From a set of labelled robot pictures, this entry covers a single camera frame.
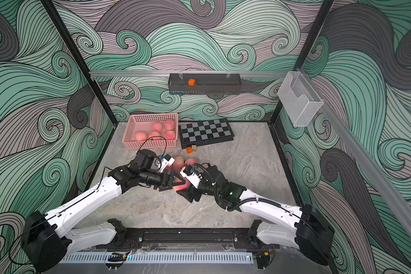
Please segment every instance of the basket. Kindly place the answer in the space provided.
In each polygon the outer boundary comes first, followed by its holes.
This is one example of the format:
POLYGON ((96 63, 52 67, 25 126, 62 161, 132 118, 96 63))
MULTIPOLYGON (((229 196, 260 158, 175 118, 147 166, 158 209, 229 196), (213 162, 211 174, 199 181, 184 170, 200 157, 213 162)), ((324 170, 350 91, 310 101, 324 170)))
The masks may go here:
MULTIPOLYGON (((164 122, 171 119, 175 122, 175 140, 167 140, 167 147, 175 147, 178 140, 178 113, 133 114, 129 117, 122 143, 129 149, 138 149, 144 141, 134 141, 135 133, 143 131, 149 134, 154 122, 164 122)), ((165 147, 165 140, 148 140, 142 148, 165 147)))

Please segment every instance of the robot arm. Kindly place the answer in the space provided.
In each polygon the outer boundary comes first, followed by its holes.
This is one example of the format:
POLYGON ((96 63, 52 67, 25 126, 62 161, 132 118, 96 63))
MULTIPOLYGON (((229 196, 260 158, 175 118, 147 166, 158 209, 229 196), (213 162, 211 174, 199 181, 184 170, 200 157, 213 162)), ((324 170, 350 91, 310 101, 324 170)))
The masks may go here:
POLYGON ((65 255, 91 246, 118 244, 120 247, 125 243, 126 229, 115 219, 95 227, 73 227, 99 206, 141 183, 163 191, 185 185, 186 180, 191 184, 177 193, 189 202, 199 201, 201 195, 212 195, 226 211, 237 210, 263 217, 272 223, 258 224, 256 240, 300 249, 309 259, 325 264, 334 232, 315 208, 305 206, 306 209, 302 209, 269 200, 229 182, 216 166, 205 168, 194 164, 184 167, 180 173, 175 170, 168 173, 164 168, 174 162, 169 155, 163 157, 159 170, 152 170, 156 157, 150 150, 139 150, 128 165, 112 170, 108 177, 73 200, 46 214, 37 211, 28 216, 21 247, 36 270, 46 271, 65 255), (201 173, 196 170, 197 166, 202 168, 201 173))
POLYGON ((108 173, 108 177, 91 189, 58 208, 41 214, 36 211, 26 218, 21 247, 35 266, 43 272, 56 265, 65 255, 91 246, 108 244, 115 240, 123 226, 114 221, 99 226, 72 229, 79 221, 96 208, 125 193, 141 183, 154 186, 159 191, 185 184, 185 179, 175 170, 168 173, 164 168, 174 160, 166 155, 159 170, 152 170, 156 154, 150 150, 139 150, 136 157, 126 166, 108 173))
POLYGON ((227 211, 252 213, 267 219, 258 224, 256 239, 263 244, 280 244, 300 251, 309 259, 328 264, 334 229, 312 205, 304 207, 280 204, 262 197, 246 187, 229 182, 216 166, 200 164, 184 167, 180 174, 191 185, 177 193, 189 202, 199 201, 201 195, 212 195, 227 211))

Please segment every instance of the marble floor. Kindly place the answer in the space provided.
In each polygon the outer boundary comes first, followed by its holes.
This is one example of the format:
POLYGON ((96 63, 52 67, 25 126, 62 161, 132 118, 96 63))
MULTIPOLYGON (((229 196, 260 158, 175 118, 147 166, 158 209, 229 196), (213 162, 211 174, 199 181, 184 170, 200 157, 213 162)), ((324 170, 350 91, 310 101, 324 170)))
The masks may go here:
MULTIPOLYGON (((231 123, 234 140, 199 146, 188 155, 181 149, 168 148, 172 157, 195 157, 200 163, 216 165, 231 182, 278 202, 295 205, 279 155, 267 123, 231 123)), ((136 151, 122 144, 126 123, 120 123, 98 167, 92 185, 100 181, 104 166, 115 168, 128 163, 136 151)), ((152 149, 157 155, 163 149, 152 149)), ((249 227, 258 216, 239 211, 226 212, 212 196, 203 195, 199 202, 189 203, 174 190, 158 192, 135 187, 107 202, 83 219, 85 227, 117 218, 126 227, 249 227)))

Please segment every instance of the checkered board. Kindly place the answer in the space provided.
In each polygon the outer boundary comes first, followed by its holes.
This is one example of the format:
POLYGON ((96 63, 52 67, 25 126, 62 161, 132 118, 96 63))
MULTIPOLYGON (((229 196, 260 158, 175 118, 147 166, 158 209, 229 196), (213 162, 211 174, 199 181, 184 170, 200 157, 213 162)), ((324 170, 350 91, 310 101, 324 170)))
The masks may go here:
POLYGON ((208 145, 233 140, 233 131, 227 119, 201 121, 178 126, 181 148, 208 145))

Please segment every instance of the swirl pattern wall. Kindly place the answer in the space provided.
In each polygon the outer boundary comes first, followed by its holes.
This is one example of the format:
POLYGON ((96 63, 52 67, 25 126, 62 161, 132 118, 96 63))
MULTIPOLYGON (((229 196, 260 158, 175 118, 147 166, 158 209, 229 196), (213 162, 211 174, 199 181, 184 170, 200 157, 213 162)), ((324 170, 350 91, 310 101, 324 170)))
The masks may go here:
POLYGON ((0 274, 35 273, 7 256, 24 218, 85 188, 111 129, 41 2, 0 1, 0 274))
MULTIPOLYGON (((173 71, 288 71, 321 2, 54 0, 90 70, 173 71)), ((269 120, 282 80, 248 78, 244 94, 207 97, 170 95, 167 78, 98 79, 120 121, 161 112, 181 120, 269 120)))
MULTIPOLYGON (((411 0, 334 5, 304 69, 411 206, 411 0)), ((324 114, 280 121, 303 201, 335 228, 339 272, 411 273, 411 238, 324 114)))

